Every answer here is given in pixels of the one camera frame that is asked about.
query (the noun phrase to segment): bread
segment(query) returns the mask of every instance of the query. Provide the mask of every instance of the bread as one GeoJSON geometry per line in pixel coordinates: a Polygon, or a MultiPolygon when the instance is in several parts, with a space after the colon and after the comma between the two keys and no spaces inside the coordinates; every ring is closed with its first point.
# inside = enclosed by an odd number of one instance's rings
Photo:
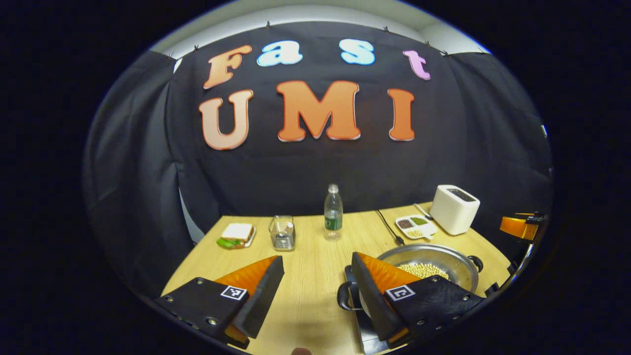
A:
{"type": "Polygon", "coordinates": [[[254,226],[249,223],[231,223],[223,230],[221,238],[229,241],[241,241],[247,243],[252,237],[254,226]]]}

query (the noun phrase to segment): cable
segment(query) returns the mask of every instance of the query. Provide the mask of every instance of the cable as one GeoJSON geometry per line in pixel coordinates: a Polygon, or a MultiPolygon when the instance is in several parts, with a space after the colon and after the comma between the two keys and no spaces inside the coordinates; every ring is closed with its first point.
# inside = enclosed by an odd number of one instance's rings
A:
{"type": "Polygon", "coordinates": [[[381,214],[381,211],[379,210],[375,210],[375,212],[377,212],[379,214],[379,216],[381,217],[381,220],[384,222],[384,224],[386,225],[386,227],[388,227],[388,230],[390,231],[390,233],[392,233],[392,235],[394,236],[394,239],[396,240],[397,244],[399,245],[405,245],[405,242],[403,241],[403,238],[399,237],[398,235],[396,235],[396,233],[394,233],[394,231],[392,230],[392,228],[390,228],[390,225],[386,222],[386,219],[384,218],[384,215],[381,214]]]}

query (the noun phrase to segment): plate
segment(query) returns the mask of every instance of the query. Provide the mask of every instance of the plate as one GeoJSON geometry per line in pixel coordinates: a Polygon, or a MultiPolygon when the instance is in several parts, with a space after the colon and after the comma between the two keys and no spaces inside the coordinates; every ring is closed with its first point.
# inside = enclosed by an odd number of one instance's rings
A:
{"type": "Polygon", "coordinates": [[[405,217],[400,217],[397,218],[394,223],[399,228],[399,230],[410,239],[426,238],[432,240],[432,234],[438,232],[438,228],[436,228],[436,225],[427,220],[424,215],[409,215],[405,217]],[[414,222],[412,218],[424,220],[425,224],[419,226],[417,223],[414,222]],[[399,223],[402,221],[407,221],[409,227],[401,227],[399,223]]]}
{"type": "Polygon", "coordinates": [[[252,226],[252,229],[254,230],[254,232],[252,232],[252,237],[250,238],[250,240],[247,241],[247,243],[243,244],[244,248],[250,246],[252,244],[252,241],[254,240],[254,236],[256,235],[256,227],[252,226]]]}

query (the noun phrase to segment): water bottle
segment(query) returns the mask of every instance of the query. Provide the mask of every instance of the water bottle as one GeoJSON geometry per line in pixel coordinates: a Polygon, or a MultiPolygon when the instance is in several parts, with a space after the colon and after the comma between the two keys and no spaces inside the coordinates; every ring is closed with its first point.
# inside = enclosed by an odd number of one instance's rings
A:
{"type": "Polygon", "coordinates": [[[329,194],[324,200],[324,228],[326,239],[338,239],[342,228],[342,197],[337,184],[329,185],[329,194]]]}

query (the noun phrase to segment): orange letter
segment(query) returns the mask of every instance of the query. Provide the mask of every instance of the orange letter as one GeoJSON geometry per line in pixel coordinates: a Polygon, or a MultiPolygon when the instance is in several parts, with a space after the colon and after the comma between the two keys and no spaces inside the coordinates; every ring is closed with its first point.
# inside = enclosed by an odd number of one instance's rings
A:
{"type": "Polygon", "coordinates": [[[390,129],[390,138],[403,141],[413,140],[410,106],[414,101],[414,95],[401,89],[388,89],[388,95],[392,97],[394,106],[394,125],[390,129]]]}
{"type": "Polygon", "coordinates": [[[360,130],[355,126],[355,94],[359,91],[356,83],[334,81],[322,101],[318,101],[304,81],[286,81],[278,84],[276,90],[285,98],[285,125],[278,132],[281,141],[305,139],[305,130],[299,125],[301,116],[315,139],[320,138],[331,116],[331,127],[326,130],[330,139],[359,138],[360,130]]]}
{"type": "Polygon", "coordinates": [[[247,138],[248,118],[247,102],[254,96],[252,90],[241,90],[228,97],[235,107],[235,129],[229,135],[219,131],[219,106],[223,101],[219,98],[204,101],[199,105],[201,112],[201,128],[204,140],[209,147],[216,150],[234,149],[247,138]]]}
{"type": "Polygon", "coordinates": [[[232,79],[232,73],[228,73],[228,67],[237,69],[241,65],[241,54],[252,52],[252,47],[244,45],[232,51],[212,57],[210,63],[210,74],[204,83],[205,89],[210,89],[215,85],[225,83],[232,79]]]}

